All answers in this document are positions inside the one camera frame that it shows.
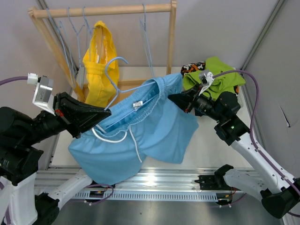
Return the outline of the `blue hanger of light blue shorts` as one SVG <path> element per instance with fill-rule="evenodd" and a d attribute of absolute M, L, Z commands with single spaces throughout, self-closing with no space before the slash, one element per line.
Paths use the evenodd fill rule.
<path fill-rule="evenodd" d="M 127 63 L 123 57 L 115 57 L 102 66 L 102 84 L 97 85 L 99 90 L 96 105 L 112 113 L 112 122 L 107 123 L 105 128 L 101 128 L 99 124 L 93 127 L 91 130 L 95 136 L 104 135 L 108 129 L 124 121 L 125 118 L 135 113 L 139 108 L 146 106 L 159 96 L 155 93 L 158 90 L 155 77 L 131 89 L 121 90 L 118 87 L 120 82 L 117 76 L 108 74 L 113 68 L 118 68 L 117 60 Z"/>

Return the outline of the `light blue shorts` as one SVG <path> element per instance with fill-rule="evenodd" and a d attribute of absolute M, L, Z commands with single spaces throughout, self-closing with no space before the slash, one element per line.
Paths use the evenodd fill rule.
<path fill-rule="evenodd" d="M 111 115 L 74 139 L 68 150 L 86 174 L 113 185 L 136 175 L 146 158 L 180 164 L 198 128 L 168 96 L 182 91 L 182 76 L 147 80 L 111 107 Z"/>

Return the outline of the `blue hanger of navy shorts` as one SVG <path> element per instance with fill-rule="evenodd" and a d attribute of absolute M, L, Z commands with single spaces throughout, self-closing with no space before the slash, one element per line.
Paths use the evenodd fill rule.
<path fill-rule="evenodd" d="M 77 76 L 82 78 L 82 75 L 84 73 L 84 68 L 82 67 L 82 58 L 81 58 L 81 49 L 80 49 L 80 38 L 79 38 L 79 34 L 82 31 L 82 28 L 84 27 L 84 25 L 81 26 L 81 28 L 79 29 L 79 31 L 75 28 L 74 23 L 72 22 L 71 16 L 70 16 L 70 7 L 67 8 L 67 16 L 69 19 L 69 22 L 71 23 L 72 29 L 76 34 L 76 40 L 77 40 L 77 49 L 78 49 L 78 60 L 79 60 L 79 69 L 77 72 Z"/>

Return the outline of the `blue hanger of green shorts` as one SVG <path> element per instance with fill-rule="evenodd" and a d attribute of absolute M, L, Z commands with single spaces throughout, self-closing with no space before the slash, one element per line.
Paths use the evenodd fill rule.
<path fill-rule="evenodd" d="M 154 78 L 155 73 L 154 73 L 154 69 L 153 69 L 150 43 L 149 43 L 149 37 L 148 37 L 148 33 L 147 33 L 146 6 L 144 3 L 142 4 L 142 7 L 143 7 L 143 18 L 140 18 L 140 20 L 139 20 L 141 37 L 142 37 L 143 47 L 144 47 L 148 67 L 150 69 L 151 77 Z"/>

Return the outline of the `blue hanger of camouflage shorts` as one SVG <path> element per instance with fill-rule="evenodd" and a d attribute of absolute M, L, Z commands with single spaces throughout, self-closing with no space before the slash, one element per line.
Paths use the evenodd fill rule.
<path fill-rule="evenodd" d="M 49 8 L 46 8 L 46 12 L 47 12 L 50 24 L 54 28 L 54 33 L 58 37 L 58 42 L 59 42 L 60 48 L 62 49 L 63 59 L 65 59 L 66 64 L 67 64 L 67 71 L 70 74 L 70 81 L 71 81 L 70 85 L 72 88 L 74 88 L 79 67 L 76 65 L 75 60 L 72 56 L 71 46 L 70 46 L 70 42 L 68 39 L 66 28 L 61 20 L 59 20 L 58 22 L 55 21 L 55 19 L 51 16 Z"/>

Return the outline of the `navy blue shorts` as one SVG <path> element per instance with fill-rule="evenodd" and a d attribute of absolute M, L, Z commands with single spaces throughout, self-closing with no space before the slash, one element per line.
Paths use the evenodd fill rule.
<path fill-rule="evenodd" d="M 202 117 L 202 116 L 205 116 L 206 114 L 203 113 L 202 111 L 199 111 L 199 110 L 195 110 L 195 116 L 199 116 L 199 117 Z"/>

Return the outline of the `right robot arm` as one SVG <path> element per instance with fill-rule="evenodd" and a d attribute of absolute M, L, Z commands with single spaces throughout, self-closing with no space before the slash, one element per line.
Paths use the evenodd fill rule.
<path fill-rule="evenodd" d="M 236 94 L 225 91 L 213 101 L 200 93 L 201 88 L 195 85 L 168 98 L 185 113 L 195 109 L 215 120 L 218 137 L 240 153 L 261 177 L 255 179 L 224 165 L 215 171 L 215 186 L 237 188 L 259 200 L 273 217 L 281 219 L 300 202 L 300 180 L 280 166 L 251 136 L 250 129 L 237 116 L 240 104 Z"/>

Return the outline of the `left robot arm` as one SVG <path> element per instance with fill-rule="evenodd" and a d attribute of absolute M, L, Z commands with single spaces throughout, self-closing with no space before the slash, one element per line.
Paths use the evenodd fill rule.
<path fill-rule="evenodd" d="M 31 118 L 9 107 L 0 109 L 0 222 L 7 225 L 50 225 L 61 208 L 87 186 L 98 187 L 102 176 L 79 170 L 49 193 L 34 193 L 42 150 L 34 147 L 68 131 L 74 138 L 112 113 L 82 103 L 63 92 L 50 97 L 47 110 Z"/>

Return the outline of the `yellow shorts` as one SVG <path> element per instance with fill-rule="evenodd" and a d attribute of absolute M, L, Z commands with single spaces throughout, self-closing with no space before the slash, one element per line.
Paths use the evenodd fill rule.
<path fill-rule="evenodd" d="M 86 104 L 104 108 L 116 95 L 116 89 L 111 82 L 118 84 L 120 74 L 117 61 L 112 62 L 107 69 L 109 78 L 105 75 L 105 66 L 115 57 L 117 51 L 111 32 L 104 22 L 96 22 L 90 46 L 83 58 L 89 90 Z"/>

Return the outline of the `blue hanger of yellow shorts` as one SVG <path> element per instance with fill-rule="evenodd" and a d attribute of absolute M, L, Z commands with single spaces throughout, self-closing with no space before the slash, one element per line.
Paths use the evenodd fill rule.
<path fill-rule="evenodd" d="M 85 9 L 86 9 L 86 7 L 83 6 L 83 8 L 82 8 L 82 16 L 83 16 L 83 19 L 84 19 L 84 25 L 86 27 L 86 47 L 89 47 L 91 39 L 92 39 L 93 31 L 94 31 L 95 28 L 92 28 L 89 25 L 89 22 L 88 22 L 87 17 L 86 17 Z"/>

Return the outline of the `white plastic basket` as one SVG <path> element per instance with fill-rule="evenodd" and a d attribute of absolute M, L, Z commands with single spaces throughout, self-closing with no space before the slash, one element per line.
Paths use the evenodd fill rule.
<path fill-rule="evenodd" d="M 242 94 L 238 94 L 237 95 L 237 100 L 238 100 L 238 103 L 239 105 L 241 106 L 241 108 L 243 107 L 243 99 L 242 99 Z"/>

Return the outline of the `wooden clothes rack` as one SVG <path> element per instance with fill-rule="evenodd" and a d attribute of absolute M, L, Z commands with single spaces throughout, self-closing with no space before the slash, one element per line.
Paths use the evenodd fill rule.
<path fill-rule="evenodd" d="M 58 46 L 58 42 L 54 40 L 51 32 L 46 26 L 44 19 L 84 16 L 100 16 L 100 15 L 126 15 L 126 14 L 141 14 L 141 13 L 170 13 L 169 19 L 169 36 L 168 36 L 168 51 L 167 51 L 167 65 L 166 74 L 170 74 L 173 63 L 174 50 L 174 34 L 176 21 L 177 1 L 172 0 L 166 4 L 150 4 L 142 5 L 127 5 L 127 6 L 107 6 L 107 7 L 84 7 L 71 9 L 36 9 L 35 7 L 28 8 L 28 15 L 33 24 L 42 35 L 48 49 L 53 54 L 56 62 L 63 70 L 68 83 L 72 86 L 79 101 L 86 99 L 84 91 L 78 84 L 73 85 L 71 79 L 71 72 L 68 69 L 68 60 L 65 59 L 62 50 Z"/>

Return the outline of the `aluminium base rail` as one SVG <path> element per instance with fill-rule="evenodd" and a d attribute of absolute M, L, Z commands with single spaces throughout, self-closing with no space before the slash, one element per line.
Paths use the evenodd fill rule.
<path fill-rule="evenodd" d="M 188 169 L 158 169 L 154 167 L 141 171 L 123 182 L 115 185 L 122 191 L 170 191 L 189 192 L 199 184 L 194 181 L 199 175 L 213 175 L 216 168 Z M 73 177 L 79 168 L 50 168 L 37 172 L 35 188 L 41 190 L 54 189 Z"/>

